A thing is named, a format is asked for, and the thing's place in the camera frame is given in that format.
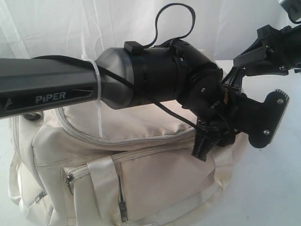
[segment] bag pocket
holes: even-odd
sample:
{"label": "bag pocket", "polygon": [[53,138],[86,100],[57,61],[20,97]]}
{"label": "bag pocket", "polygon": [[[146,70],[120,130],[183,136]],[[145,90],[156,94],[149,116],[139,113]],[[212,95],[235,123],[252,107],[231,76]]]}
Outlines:
{"label": "bag pocket", "polygon": [[190,139],[175,141],[65,167],[64,189],[74,203],[68,217],[76,218],[77,226],[127,224],[197,194],[214,163],[211,157],[193,158],[192,145]]}

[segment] bolt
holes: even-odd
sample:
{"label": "bolt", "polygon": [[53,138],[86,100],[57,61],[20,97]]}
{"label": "bolt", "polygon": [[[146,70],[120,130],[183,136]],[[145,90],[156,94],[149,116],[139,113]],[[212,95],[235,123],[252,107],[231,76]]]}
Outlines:
{"label": "bolt", "polygon": [[269,131],[268,131],[268,130],[265,130],[265,131],[263,132],[263,134],[267,136],[267,135],[269,135]]}
{"label": "bolt", "polygon": [[279,67],[279,70],[281,70],[281,71],[285,71],[285,70],[286,70],[286,68],[285,68],[285,66],[283,65],[283,66]]}
{"label": "bolt", "polygon": [[283,99],[278,99],[277,103],[280,105],[283,104]]}

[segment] white zip tie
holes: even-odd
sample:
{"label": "white zip tie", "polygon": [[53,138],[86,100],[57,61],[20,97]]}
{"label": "white zip tie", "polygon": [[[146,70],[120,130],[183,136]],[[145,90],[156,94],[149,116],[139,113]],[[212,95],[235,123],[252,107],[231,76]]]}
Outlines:
{"label": "white zip tie", "polygon": [[84,29],[82,29],[81,33],[81,49],[82,49],[82,55],[81,59],[84,61],[89,61],[95,70],[96,78],[97,78],[97,86],[98,86],[98,94],[97,94],[97,100],[96,107],[97,107],[97,116],[98,116],[98,131],[99,131],[99,137],[101,138],[103,136],[103,128],[102,128],[102,113],[101,113],[101,93],[102,93],[102,83],[101,83],[101,77],[100,73],[97,67],[97,64],[94,60],[91,60],[86,55],[86,48],[85,48],[85,37],[84,37]]}

